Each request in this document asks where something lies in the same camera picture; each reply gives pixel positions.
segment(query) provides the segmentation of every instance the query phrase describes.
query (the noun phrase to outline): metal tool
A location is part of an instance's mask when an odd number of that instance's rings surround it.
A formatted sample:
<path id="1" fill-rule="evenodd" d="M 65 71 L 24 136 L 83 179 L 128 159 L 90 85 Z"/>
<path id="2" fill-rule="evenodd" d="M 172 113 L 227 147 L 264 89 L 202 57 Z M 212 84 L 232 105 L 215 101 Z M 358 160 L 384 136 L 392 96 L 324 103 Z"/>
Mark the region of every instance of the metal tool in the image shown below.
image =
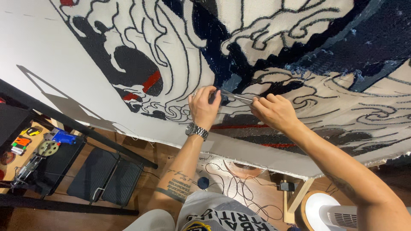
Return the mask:
<path id="1" fill-rule="evenodd" d="M 226 90 L 224 90 L 224 89 L 220 89 L 220 90 L 221 90 L 221 94 L 222 94 L 222 95 L 225 95 L 225 96 L 227 96 L 227 97 L 229 97 L 229 98 L 236 99 L 236 100 L 244 103 L 245 105 L 248 105 L 248 106 L 254 108 L 253 105 L 252 105 L 252 104 L 253 104 L 253 99 L 249 99 L 249 98 L 244 97 L 244 96 L 240 96 L 240 95 L 233 94 L 233 93 L 231 93 L 231 92 L 229 92 L 229 91 L 226 91 Z"/>

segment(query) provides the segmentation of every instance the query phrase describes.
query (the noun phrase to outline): silver watch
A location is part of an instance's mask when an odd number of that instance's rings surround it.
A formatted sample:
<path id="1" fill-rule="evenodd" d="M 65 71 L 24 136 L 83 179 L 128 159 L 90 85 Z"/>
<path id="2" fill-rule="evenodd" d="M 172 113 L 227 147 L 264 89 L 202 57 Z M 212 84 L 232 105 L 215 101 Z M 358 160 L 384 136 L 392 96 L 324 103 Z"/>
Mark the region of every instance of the silver watch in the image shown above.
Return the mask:
<path id="1" fill-rule="evenodd" d="M 200 135 L 204 141 L 208 137 L 208 131 L 202 127 L 197 126 L 195 123 L 189 123 L 187 128 L 185 129 L 185 134 L 188 136 L 192 136 L 194 134 Z"/>

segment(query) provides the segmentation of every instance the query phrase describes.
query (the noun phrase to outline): white t-shirt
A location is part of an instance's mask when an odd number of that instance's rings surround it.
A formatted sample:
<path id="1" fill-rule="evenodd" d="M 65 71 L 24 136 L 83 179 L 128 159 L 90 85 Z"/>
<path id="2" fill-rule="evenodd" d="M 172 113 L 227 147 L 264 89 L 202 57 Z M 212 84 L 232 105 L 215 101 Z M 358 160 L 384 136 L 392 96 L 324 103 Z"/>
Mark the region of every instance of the white t-shirt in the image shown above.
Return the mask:
<path id="1" fill-rule="evenodd" d="M 174 225 L 162 209 L 151 210 L 124 231 L 274 231 L 277 230 L 240 202 L 215 192 L 197 191 L 187 197 Z"/>

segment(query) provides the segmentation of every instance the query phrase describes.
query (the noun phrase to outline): band tattoo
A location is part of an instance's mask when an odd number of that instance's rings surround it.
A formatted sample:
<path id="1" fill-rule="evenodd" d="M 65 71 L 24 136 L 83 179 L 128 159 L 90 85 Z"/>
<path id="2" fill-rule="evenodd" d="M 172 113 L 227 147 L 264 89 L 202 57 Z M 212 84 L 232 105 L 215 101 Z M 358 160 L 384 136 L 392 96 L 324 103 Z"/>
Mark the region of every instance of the band tattoo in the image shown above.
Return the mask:
<path id="1" fill-rule="evenodd" d="M 181 176 L 180 179 L 182 179 L 182 180 L 192 181 L 191 178 L 188 178 L 188 179 L 187 179 L 187 175 L 182 174 L 181 171 L 176 172 L 175 170 L 169 169 L 169 170 L 167 171 L 167 173 L 169 173 L 169 172 L 175 172 L 174 175 L 180 175 L 180 176 Z"/>
<path id="2" fill-rule="evenodd" d="M 323 173 L 347 197 L 349 197 L 350 199 L 355 199 L 356 198 L 356 192 L 354 191 L 353 187 L 348 182 L 346 182 L 345 180 L 343 180 L 339 177 L 336 177 L 333 174 L 330 174 L 329 172 L 323 171 Z"/>
<path id="3" fill-rule="evenodd" d="M 176 201 L 184 203 L 185 199 L 188 196 L 188 193 L 190 192 L 190 187 L 190 185 L 173 178 L 169 181 L 169 184 L 167 185 L 167 190 L 162 188 L 156 188 L 156 191 L 161 192 L 173 198 Z"/>

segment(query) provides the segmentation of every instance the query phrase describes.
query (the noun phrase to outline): wooden frame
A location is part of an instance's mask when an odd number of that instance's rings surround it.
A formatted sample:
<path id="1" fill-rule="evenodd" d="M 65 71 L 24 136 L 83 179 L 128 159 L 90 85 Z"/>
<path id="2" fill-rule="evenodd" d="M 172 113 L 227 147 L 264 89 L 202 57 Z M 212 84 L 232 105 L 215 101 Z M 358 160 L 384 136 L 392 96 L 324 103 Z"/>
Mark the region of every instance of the wooden frame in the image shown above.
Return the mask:
<path id="1" fill-rule="evenodd" d="M 295 192 L 283 192 L 283 221 L 285 223 L 294 224 L 294 212 L 296 211 L 297 207 L 300 205 L 302 199 L 308 192 L 308 189 L 314 182 L 314 178 L 310 178 L 307 181 L 301 180 L 298 184 Z"/>

